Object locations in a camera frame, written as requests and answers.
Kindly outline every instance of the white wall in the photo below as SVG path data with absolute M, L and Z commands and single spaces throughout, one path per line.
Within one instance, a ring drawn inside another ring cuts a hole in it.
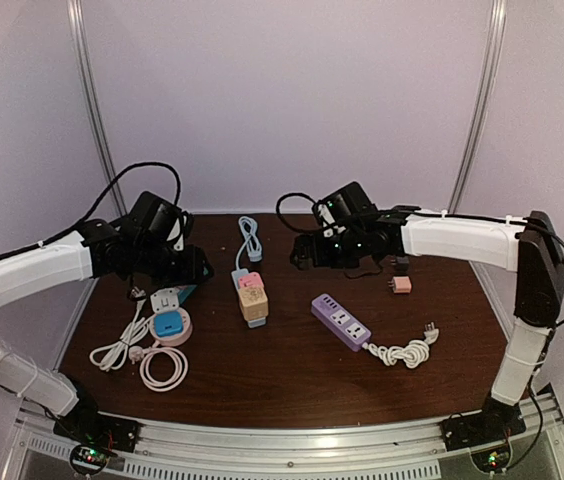
M 0 0 L 0 252 L 73 223 L 103 186 L 66 2 Z M 4 308 L 0 335 L 50 366 L 83 289 L 69 284 Z M 0 390 L 0 459 L 17 408 Z
M 382 205 L 446 206 L 490 10 L 488 0 L 100 0 L 84 17 L 118 170 L 169 161 L 184 206 L 227 212 L 272 211 L 282 193 L 320 197 L 351 179 Z M 146 185 L 173 189 L 149 170 L 122 185 L 129 205 Z
M 463 212 L 549 213 L 564 238 L 564 1 L 509 2 L 502 62 Z M 512 316 L 515 279 L 490 269 Z M 544 369 L 564 409 L 564 327 Z

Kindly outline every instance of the white plug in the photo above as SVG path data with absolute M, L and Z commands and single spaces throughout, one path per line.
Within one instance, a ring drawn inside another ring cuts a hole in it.
M 435 323 L 431 322 L 428 323 L 424 327 L 424 343 L 427 345 L 433 345 L 435 342 L 438 341 L 438 337 L 440 336 L 440 330 L 435 328 Z
M 144 349 L 134 345 L 129 349 L 129 360 L 135 365 L 136 362 L 141 362 L 144 359 Z

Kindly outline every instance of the white arm segment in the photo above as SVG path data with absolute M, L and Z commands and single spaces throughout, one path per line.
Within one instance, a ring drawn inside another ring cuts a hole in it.
M 73 384 L 61 373 L 38 368 L 33 360 L 11 352 L 0 342 L 0 386 L 64 416 L 78 403 Z
M 521 217 L 510 220 L 523 221 Z M 402 243 L 407 255 L 457 258 L 516 272 L 518 241 L 515 234 L 523 230 L 522 226 L 506 223 L 409 215 L 407 224 L 402 227 Z
M 507 405 L 520 401 L 538 366 L 549 333 L 548 328 L 532 327 L 519 318 L 515 319 L 513 334 L 491 388 L 491 396 L 495 400 Z
M 507 217 L 509 221 L 524 221 Z M 408 255 L 435 255 L 486 263 L 510 272 L 518 269 L 517 233 L 523 226 L 461 218 L 426 218 L 410 215 L 402 227 Z M 548 328 L 516 319 L 491 396 L 506 405 L 520 401 L 546 345 Z
M 57 242 L 0 261 L 0 307 L 47 288 L 93 275 L 84 238 L 71 232 Z

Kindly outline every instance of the power strip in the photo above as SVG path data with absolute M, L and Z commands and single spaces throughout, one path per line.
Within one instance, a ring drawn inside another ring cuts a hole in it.
M 354 352 L 360 351 L 371 338 L 371 331 L 329 294 L 311 302 L 311 313 Z

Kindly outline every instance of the metal frame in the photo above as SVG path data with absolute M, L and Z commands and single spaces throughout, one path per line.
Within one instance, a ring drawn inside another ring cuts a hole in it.
M 89 48 L 86 40 L 86 31 L 84 28 L 84 19 L 82 18 L 82 0 L 67 0 L 69 10 L 69 24 L 71 26 L 71 36 L 75 46 L 75 55 L 77 57 L 78 69 L 80 72 L 80 80 L 82 91 L 86 100 L 86 110 L 91 124 L 93 139 L 100 157 L 100 164 L 104 170 L 104 176 L 107 183 L 116 175 L 115 166 L 111 159 L 111 151 L 109 142 L 104 131 L 104 123 L 102 122 L 102 113 L 98 97 L 95 92 L 95 80 L 93 78 L 93 70 L 91 69 L 91 61 L 89 59 Z M 127 214 L 124 197 L 119 185 L 113 186 L 111 189 L 111 198 L 118 217 Z
M 564 479 L 564 421 L 551 394 L 539 397 L 545 432 Z M 530 400 L 521 403 L 527 431 L 536 434 L 539 417 Z M 140 479 L 340 479 L 440 478 L 438 462 L 466 455 L 446 452 L 439 422 L 445 417 L 388 425 L 324 429 L 229 429 L 140 421 L 133 454 L 120 454 L 111 473 Z M 66 459 L 75 445 L 52 433 L 53 422 L 25 402 L 16 421 L 13 447 L 2 477 L 19 478 L 28 451 Z
M 469 179 L 469 173 L 473 166 L 480 136 L 484 129 L 487 107 L 491 99 L 491 92 L 500 63 L 504 26 L 506 23 L 506 4 L 507 0 L 493 0 L 491 23 L 489 24 L 489 34 L 486 41 L 486 50 L 484 52 L 484 63 L 482 65 L 482 77 L 480 78 L 480 88 L 475 102 L 475 109 L 473 110 L 469 136 L 467 137 L 464 147 L 460 171 L 458 172 L 451 195 L 451 201 L 449 202 L 449 213 L 455 213 L 460 205 L 460 201 L 464 195 L 464 189 Z

